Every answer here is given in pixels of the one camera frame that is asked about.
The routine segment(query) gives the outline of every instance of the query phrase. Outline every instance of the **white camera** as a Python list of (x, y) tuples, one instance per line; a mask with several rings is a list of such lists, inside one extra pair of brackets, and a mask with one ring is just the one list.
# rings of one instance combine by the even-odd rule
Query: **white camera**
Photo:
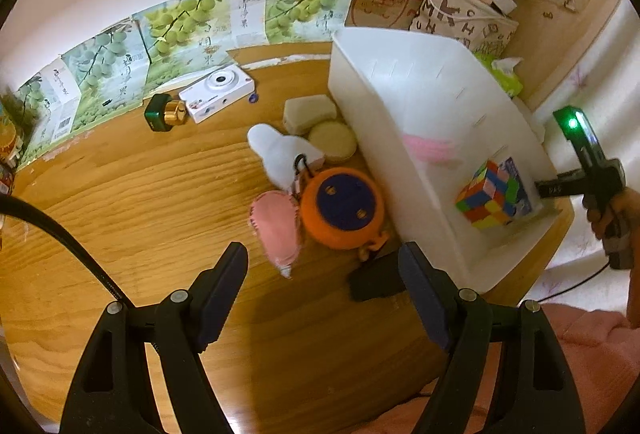
[(255, 91), (254, 80), (236, 65), (213, 71), (178, 96), (196, 124)]

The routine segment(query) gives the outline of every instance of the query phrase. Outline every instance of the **rubik's cube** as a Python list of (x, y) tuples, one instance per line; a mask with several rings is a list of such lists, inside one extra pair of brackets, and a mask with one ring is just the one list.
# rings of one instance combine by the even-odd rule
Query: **rubik's cube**
[(488, 160), (456, 199), (456, 207), (476, 228), (507, 224), (516, 213), (520, 184), (505, 169)]

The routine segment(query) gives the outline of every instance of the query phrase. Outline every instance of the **gold bottle cap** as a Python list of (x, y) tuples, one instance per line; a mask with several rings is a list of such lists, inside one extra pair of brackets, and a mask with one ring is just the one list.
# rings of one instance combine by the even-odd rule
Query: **gold bottle cap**
[(167, 125), (182, 125), (187, 120), (187, 105), (183, 100), (171, 100), (164, 106), (164, 122)]

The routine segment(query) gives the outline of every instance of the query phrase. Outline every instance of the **pink plush toy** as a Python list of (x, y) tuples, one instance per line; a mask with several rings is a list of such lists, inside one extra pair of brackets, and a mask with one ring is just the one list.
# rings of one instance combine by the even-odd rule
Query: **pink plush toy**
[(300, 219), (295, 199), (279, 190), (260, 194), (251, 203), (249, 222), (262, 243), (267, 259), (289, 278), (300, 254)]

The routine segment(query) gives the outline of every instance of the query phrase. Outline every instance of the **wood grain surface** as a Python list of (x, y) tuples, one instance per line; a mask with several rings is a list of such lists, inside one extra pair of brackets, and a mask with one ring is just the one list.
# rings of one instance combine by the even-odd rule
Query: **wood grain surface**
[[(265, 58), (251, 53), (244, 62)], [(265, 260), (247, 218), (252, 199), (272, 186), (246, 132), (260, 122), (282, 128), (285, 100), (326, 93), (328, 62), (252, 76), (256, 104), (241, 100), (169, 133), (149, 131), (142, 108), (131, 111), (24, 168), (14, 193), (65, 226), (136, 305), (188, 287), (229, 242), (243, 242), (248, 276), (220, 340), (202, 355), (212, 387), (236, 433), (333, 433), (416, 393), (442, 370), (444, 357), (406, 294), (350, 301), (354, 252), (306, 238), (291, 280)], [(364, 168), (359, 156), (351, 162)], [(529, 289), (573, 219), (570, 205), (561, 208), (492, 300), (514, 304)], [(58, 420), (84, 345), (112, 298), (43, 232), (8, 220), (3, 236), (6, 339), (31, 402)], [(147, 353), (163, 424), (179, 432), (158, 358)]]

